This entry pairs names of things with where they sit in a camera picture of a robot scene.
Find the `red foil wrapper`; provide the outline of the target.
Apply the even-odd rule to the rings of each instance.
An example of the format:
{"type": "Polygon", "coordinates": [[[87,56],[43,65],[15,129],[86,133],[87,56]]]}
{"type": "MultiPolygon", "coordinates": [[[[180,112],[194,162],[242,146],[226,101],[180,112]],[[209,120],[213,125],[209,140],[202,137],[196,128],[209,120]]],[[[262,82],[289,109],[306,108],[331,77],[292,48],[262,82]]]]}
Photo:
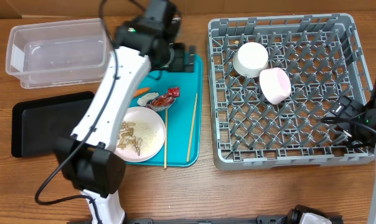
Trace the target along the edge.
{"type": "Polygon", "coordinates": [[[180,97],[180,88],[178,86],[169,88],[165,94],[148,101],[146,107],[156,112],[164,111],[169,109],[178,97],[180,97]]]}

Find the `white wrapper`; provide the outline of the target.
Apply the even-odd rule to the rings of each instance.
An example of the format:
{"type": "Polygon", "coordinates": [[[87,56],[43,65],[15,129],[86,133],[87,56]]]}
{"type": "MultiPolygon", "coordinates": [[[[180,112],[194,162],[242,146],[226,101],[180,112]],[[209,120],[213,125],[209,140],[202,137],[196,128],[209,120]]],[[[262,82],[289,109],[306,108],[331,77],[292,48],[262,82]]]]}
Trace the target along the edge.
{"type": "Polygon", "coordinates": [[[158,92],[147,93],[137,100],[137,104],[139,106],[146,106],[148,103],[156,99],[158,96],[159,96],[158,92]]]}

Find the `white bowl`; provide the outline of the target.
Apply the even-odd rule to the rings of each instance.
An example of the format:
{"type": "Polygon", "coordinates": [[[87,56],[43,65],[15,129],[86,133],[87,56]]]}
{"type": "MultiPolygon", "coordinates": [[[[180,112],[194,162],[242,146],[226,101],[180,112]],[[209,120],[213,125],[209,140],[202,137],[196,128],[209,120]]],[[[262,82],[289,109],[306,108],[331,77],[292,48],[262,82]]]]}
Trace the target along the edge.
{"type": "Polygon", "coordinates": [[[257,42],[245,43],[233,56],[233,67],[239,75],[256,78],[268,67],[268,52],[257,42]]]}

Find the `orange carrot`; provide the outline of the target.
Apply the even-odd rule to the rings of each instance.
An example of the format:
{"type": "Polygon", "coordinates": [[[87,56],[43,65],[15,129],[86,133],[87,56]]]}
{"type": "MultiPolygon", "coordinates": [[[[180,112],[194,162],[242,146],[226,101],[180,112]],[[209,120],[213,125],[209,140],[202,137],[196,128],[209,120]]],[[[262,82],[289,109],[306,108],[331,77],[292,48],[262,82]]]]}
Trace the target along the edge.
{"type": "Polygon", "coordinates": [[[147,93],[151,88],[150,87],[145,87],[145,88],[140,88],[137,89],[133,95],[134,98],[139,97],[145,93],[147,93]]]}

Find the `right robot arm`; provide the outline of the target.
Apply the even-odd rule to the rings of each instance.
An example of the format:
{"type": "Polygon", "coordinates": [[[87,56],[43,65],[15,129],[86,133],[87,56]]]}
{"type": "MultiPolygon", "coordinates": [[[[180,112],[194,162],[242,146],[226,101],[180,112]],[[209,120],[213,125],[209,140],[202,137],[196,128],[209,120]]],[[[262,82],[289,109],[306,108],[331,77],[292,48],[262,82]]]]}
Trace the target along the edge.
{"type": "Polygon", "coordinates": [[[335,124],[349,136],[348,148],[369,147],[375,156],[375,183],[368,223],[376,223],[376,80],[370,100],[361,105],[347,97],[340,98],[322,123],[335,124]]]}

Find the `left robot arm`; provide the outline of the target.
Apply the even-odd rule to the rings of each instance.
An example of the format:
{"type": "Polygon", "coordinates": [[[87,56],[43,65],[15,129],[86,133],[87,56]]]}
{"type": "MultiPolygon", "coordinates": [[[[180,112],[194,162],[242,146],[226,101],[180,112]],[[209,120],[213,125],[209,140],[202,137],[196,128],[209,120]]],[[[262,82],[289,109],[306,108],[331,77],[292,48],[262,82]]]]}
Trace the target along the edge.
{"type": "Polygon", "coordinates": [[[55,145],[61,172],[80,191],[91,223],[126,223],[118,189],[126,163],[115,154],[118,133],[140,83],[149,72],[193,72],[195,48],[175,41],[181,12],[170,1],[152,0],[144,14],[120,25],[111,62],[87,112],[70,137],[55,145]]]}

